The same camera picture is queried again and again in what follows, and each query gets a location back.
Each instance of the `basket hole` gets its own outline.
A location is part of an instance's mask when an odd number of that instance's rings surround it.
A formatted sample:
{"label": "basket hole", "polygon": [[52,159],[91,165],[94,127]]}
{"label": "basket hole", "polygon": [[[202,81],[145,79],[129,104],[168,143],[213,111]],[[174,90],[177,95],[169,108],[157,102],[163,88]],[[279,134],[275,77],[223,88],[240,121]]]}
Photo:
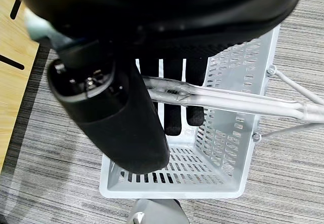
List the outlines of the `basket hole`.
{"label": "basket hole", "polygon": [[133,175],[129,172],[128,178],[127,178],[128,182],[132,182],[132,178],[133,178]]}
{"label": "basket hole", "polygon": [[238,62],[239,60],[240,60],[240,56],[232,57],[232,58],[231,58],[231,63]]}
{"label": "basket hole", "polygon": [[194,178],[190,174],[187,174],[187,177],[189,178],[189,180],[191,181],[191,183],[196,183],[194,181]]}
{"label": "basket hole", "polygon": [[190,169],[190,171],[194,172],[194,169],[192,168],[192,166],[190,164],[187,165]]}
{"label": "basket hole", "polygon": [[203,145],[203,147],[204,147],[204,150],[210,152],[213,146],[212,146],[211,143],[207,143],[207,142],[205,142],[205,144]]}
{"label": "basket hole", "polygon": [[247,51],[250,51],[250,50],[255,50],[255,49],[259,49],[261,46],[260,43],[256,43],[256,44],[251,44],[249,46],[247,46],[246,50]]}
{"label": "basket hole", "polygon": [[174,167],[171,162],[169,163],[169,166],[170,166],[171,170],[174,171]]}
{"label": "basket hole", "polygon": [[213,175],[212,176],[207,175],[207,177],[213,184],[218,184],[219,183],[218,179],[217,178],[215,179]]}
{"label": "basket hole", "polygon": [[178,171],[181,171],[181,168],[179,167],[178,163],[175,163],[176,164],[176,168],[178,169]]}
{"label": "basket hole", "polygon": [[232,144],[231,142],[227,142],[226,143],[226,148],[230,148],[232,151],[234,151],[234,152],[236,152],[236,151],[238,151],[238,147],[237,147],[237,145],[235,145],[235,144]]}
{"label": "basket hole", "polygon": [[233,136],[228,136],[227,137],[227,139],[228,140],[230,140],[232,143],[234,143],[234,144],[239,144],[239,140],[238,139],[236,139],[236,138],[234,138]]}
{"label": "basket hole", "polygon": [[241,138],[241,133],[238,133],[237,131],[233,131],[233,135],[237,138]]}
{"label": "basket hole", "polygon": [[225,144],[225,138],[224,137],[221,137],[219,135],[216,135],[215,136],[215,143],[216,144]]}
{"label": "basket hole", "polygon": [[231,64],[229,67],[230,68],[235,68],[235,67],[239,67],[240,65],[241,65],[241,63],[240,62],[237,62],[237,63]]}
{"label": "basket hole", "polygon": [[201,175],[202,179],[207,183],[207,184],[211,184],[212,182],[210,181],[209,178],[207,178],[207,176],[205,175]]}
{"label": "basket hole", "polygon": [[192,160],[191,160],[190,156],[187,156],[187,158],[188,158],[188,160],[189,160],[190,162],[192,162]]}
{"label": "basket hole", "polygon": [[144,174],[144,182],[148,182],[148,175]]}
{"label": "basket hole", "polygon": [[201,178],[200,178],[197,174],[195,174],[194,176],[196,177],[196,179],[197,179],[197,181],[198,181],[199,183],[203,183],[203,181],[201,180]]}
{"label": "basket hole", "polygon": [[199,157],[196,157],[196,159],[198,160],[198,161],[196,161],[196,162],[201,162],[201,163],[203,163],[202,160],[201,160]]}
{"label": "basket hole", "polygon": [[207,140],[210,140],[210,141],[213,140],[213,139],[212,139],[210,136],[208,136],[208,135],[205,135],[205,138],[206,138]]}
{"label": "basket hole", "polygon": [[221,62],[219,63],[219,65],[222,66],[222,65],[226,64],[227,62],[228,62],[228,60],[223,60],[223,61],[221,61]]}
{"label": "basket hole", "polygon": [[222,170],[230,177],[232,177],[232,173],[234,171],[234,167],[231,166],[228,162],[223,161],[223,166],[222,166]]}
{"label": "basket hole", "polygon": [[253,70],[255,70],[255,65],[247,67],[247,71],[253,71]]}
{"label": "basket hole", "polygon": [[121,171],[118,178],[118,182],[124,182],[124,180],[125,180],[125,172]]}
{"label": "basket hole", "polygon": [[240,118],[240,117],[236,117],[235,118],[236,121],[244,123],[245,119],[244,118]]}
{"label": "basket hole", "polygon": [[245,93],[251,93],[250,90],[242,90],[242,92],[245,92]]}
{"label": "basket hole", "polygon": [[199,150],[201,150],[201,145],[202,145],[202,143],[200,143],[200,142],[196,142],[196,146],[197,146],[197,148],[198,148]]}
{"label": "basket hole", "polygon": [[181,181],[180,181],[180,179],[179,179],[179,177],[178,177],[178,175],[176,173],[174,173],[173,176],[174,176],[177,183],[181,183]]}
{"label": "basket hole", "polygon": [[244,52],[243,50],[238,50],[238,51],[232,52],[232,56],[242,55],[243,52]]}
{"label": "basket hole", "polygon": [[243,125],[242,125],[242,124],[237,124],[237,123],[235,123],[235,124],[234,124],[234,127],[235,127],[236,129],[243,129]]}
{"label": "basket hole", "polygon": [[199,164],[199,167],[201,168],[201,170],[203,171],[203,172],[210,172],[211,170],[209,169],[209,167],[207,167],[206,165],[201,165],[201,164]]}
{"label": "basket hole", "polygon": [[180,165],[182,166],[183,170],[185,170],[187,172],[187,168],[184,166],[184,164],[181,163]]}
{"label": "basket hole", "polygon": [[236,161],[236,158],[233,158],[231,155],[229,155],[228,153],[226,153],[224,155],[224,159],[226,161],[228,161],[232,166],[235,166],[235,161]]}
{"label": "basket hole", "polygon": [[245,58],[252,58],[255,57],[259,54],[259,51],[254,51],[254,52],[250,52],[250,53],[246,53]]}
{"label": "basket hole", "polygon": [[196,171],[201,172],[201,170],[196,166],[196,164],[192,164]]}
{"label": "basket hole", "polygon": [[226,152],[226,155],[229,157],[229,158],[232,158],[232,159],[236,159],[237,157],[237,154],[236,152],[232,151],[232,150],[229,150],[228,148],[225,149],[225,152]]}
{"label": "basket hole", "polygon": [[187,179],[186,179],[186,177],[184,176],[184,174],[183,174],[183,173],[180,173],[180,176],[181,176],[183,182],[184,182],[184,183],[187,183]]}
{"label": "basket hole", "polygon": [[222,159],[219,156],[212,155],[211,160],[217,167],[219,167]]}
{"label": "basket hole", "polygon": [[202,152],[208,157],[211,155],[211,151],[203,150]]}
{"label": "basket hole", "polygon": [[253,80],[254,76],[252,74],[247,74],[246,76],[244,76],[245,80]]}
{"label": "basket hole", "polygon": [[160,172],[159,175],[160,175],[161,182],[162,182],[162,183],[166,183],[166,180],[165,180],[165,178],[164,178],[163,173]]}
{"label": "basket hole", "polygon": [[227,69],[227,66],[220,66],[220,67],[218,67],[218,70],[224,70],[224,69]]}
{"label": "basket hole", "polygon": [[213,156],[221,156],[221,155],[223,155],[223,152],[224,152],[224,150],[222,150],[222,149],[218,148],[217,146],[215,146],[214,149],[213,149],[212,155]]}
{"label": "basket hole", "polygon": [[251,82],[244,82],[243,86],[249,87],[249,86],[252,86],[252,83]]}
{"label": "basket hole", "polygon": [[169,183],[173,183],[173,179],[171,177],[171,174],[167,173],[168,181]]}
{"label": "basket hole", "polygon": [[258,60],[255,58],[255,59],[247,59],[244,61],[244,64],[255,64]]}
{"label": "basket hole", "polygon": [[227,136],[227,134],[225,134],[225,133],[223,133],[222,131],[219,131],[219,130],[216,130],[216,135],[220,136],[220,137],[224,137],[224,138]]}
{"label": "basket hole", "polygon": [[152,175],[153,175],[153,182],[157,183],[157,176],[156,176],[156,173],[153,172]]}
{"label": "basket hole", "polygon": [[224,146],[225,146],[225,141],[224,139],[222,139],[222,142],[218,142],[218,141],[215,141],[214,142],[214,150],[215,151],[220,151],[222,152],[224,150]]}

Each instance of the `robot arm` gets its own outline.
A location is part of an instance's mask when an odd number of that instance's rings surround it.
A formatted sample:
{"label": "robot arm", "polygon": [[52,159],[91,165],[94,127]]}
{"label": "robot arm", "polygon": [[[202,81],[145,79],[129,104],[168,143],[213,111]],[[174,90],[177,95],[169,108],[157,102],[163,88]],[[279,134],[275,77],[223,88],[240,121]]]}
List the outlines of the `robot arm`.
{"label": "robot arm", "polygon": [[196,59],[200,71],[200,58],[266,33],[298,0],[24,2],[31,37],[60,57],[49,66],[52,92],[104,154],[147,173],[168,163],[169,149],[135,59]]}

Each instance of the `wooden table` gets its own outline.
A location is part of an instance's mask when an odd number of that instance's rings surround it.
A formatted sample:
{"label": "wooden table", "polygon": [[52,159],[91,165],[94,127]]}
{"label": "wooden table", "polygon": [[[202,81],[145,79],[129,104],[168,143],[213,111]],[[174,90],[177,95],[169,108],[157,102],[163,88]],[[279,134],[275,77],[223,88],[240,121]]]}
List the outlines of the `wooden table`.
{"label": "wooden table", "polygon": [[23,16],[19,0],[0,0],[0,172],[38,49]]}

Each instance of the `gray carpet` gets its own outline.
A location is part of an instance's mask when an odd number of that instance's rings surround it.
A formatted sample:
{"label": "gray carpet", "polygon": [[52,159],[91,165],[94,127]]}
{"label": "gray carpet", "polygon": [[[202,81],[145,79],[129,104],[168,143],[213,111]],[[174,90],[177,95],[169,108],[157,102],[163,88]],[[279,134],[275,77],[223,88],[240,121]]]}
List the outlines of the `gray carpet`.
{"label": "gray carpet", "polygon": [[[281,26],[274,62],[322,98],[323,22],[324,0],[301,0]],[[46,56],[39,52],[0,176],[0,214],[9,224],[124,223],[134,200],[100,195],[101,153],[49,92]],[[305,100],[277,79],[267,94]],[[295,124],[263,119],[260,131]],[[258,143],[245,193],[233,200],[180,200],[190,222],[323,223],[323,140],[318,129]]]}

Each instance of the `perforated basket wall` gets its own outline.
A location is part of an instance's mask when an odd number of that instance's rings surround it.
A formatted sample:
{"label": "perforated basket wall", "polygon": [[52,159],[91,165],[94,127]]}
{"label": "perforated basket wall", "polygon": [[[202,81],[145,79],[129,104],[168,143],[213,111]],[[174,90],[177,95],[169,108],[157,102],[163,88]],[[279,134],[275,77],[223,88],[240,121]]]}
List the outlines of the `perforated basket wall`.
{"label": "perforated basket wall", "polygon": [[[209,59],[205,86],[264,94],[279,27]],[[163,105],[159,105],[163,115]],[[170,161],[149,174],[132,174],[103,156],[100,192],[107,198],[202,199],[240,196],[247,180],[258,116],[205,108],[201,127],[186,124],[168,136]]]}

